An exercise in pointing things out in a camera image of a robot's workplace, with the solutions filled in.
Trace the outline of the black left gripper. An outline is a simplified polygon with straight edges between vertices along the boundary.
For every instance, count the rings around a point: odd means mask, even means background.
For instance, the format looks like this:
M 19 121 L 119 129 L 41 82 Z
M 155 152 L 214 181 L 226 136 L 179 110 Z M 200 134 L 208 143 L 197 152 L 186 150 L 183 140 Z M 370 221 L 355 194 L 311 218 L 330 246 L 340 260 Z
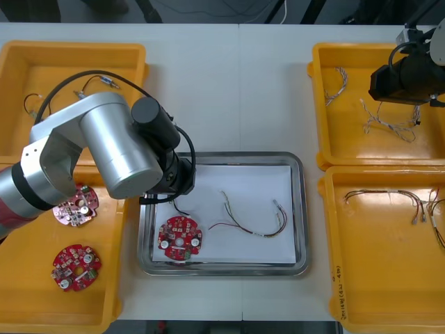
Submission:
M 163 171 L 161 180 L 149 190 L 150 195 L 173 195 L 181 189 L 191 187 L 189 180 L 192 163 L 188 159 L 159 159 L 159 166 Z

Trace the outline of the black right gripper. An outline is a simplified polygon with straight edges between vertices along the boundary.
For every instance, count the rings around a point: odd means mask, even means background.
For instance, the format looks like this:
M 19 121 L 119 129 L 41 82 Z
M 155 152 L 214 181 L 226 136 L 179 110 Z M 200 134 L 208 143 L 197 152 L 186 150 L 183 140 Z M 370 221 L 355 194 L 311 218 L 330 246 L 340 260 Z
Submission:
M 405 70 L 404 64 L 398 64 L 391 69 L 383 65 L 371 75 L 369 95 L 379 102 L 406 103 L 405 89 L 401 82 L 401 75 Z

